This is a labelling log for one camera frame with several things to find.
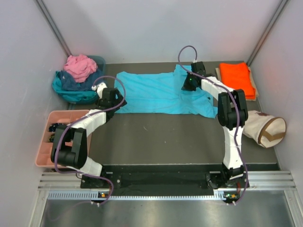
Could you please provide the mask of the light blue t shirt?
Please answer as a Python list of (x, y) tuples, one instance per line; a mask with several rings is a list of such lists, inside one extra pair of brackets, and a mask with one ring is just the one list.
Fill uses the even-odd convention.
[(132, 74), (120, 72), (115, 87), (123, 94), (126, 91), (127, 105), (117, 112), (120, 114), (198, 114), (215, 118), (217, 107), (213, 97), (201, 90), (182, 90), (187, 72), (176, 65), (173, 72), (160, 74)]

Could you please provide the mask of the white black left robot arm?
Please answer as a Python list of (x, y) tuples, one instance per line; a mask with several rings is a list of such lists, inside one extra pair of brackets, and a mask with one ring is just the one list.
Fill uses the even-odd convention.
[(118, 88), (105, 87), (101, 89), (96, 109), (91, 109), (68, 125), (57, 126), (51, 152), (55, 169), (58, 170), (59, 165), (70, 168), (91, 177), (96, 187), (105, 186), (107, 175), (103, 173), (103, 166), (88, 156), (88, 136), (106, 124), (126, 104)]

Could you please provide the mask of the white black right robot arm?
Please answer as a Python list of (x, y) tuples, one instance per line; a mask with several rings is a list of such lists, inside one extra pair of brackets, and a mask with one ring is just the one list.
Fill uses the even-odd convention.
[(201, 61), (191, 63), (182, 90), (201, 88), (217, 100), (217, 119), (224, 131), (225, 154), (219, 175), (207, 174), (206, 180), (213, 189), (232, 187), (244, 176), (245, 165), (241, 158), (241, 139), (248, 119), (247, 103), (242, 89), (234, 90), (207, 74)]

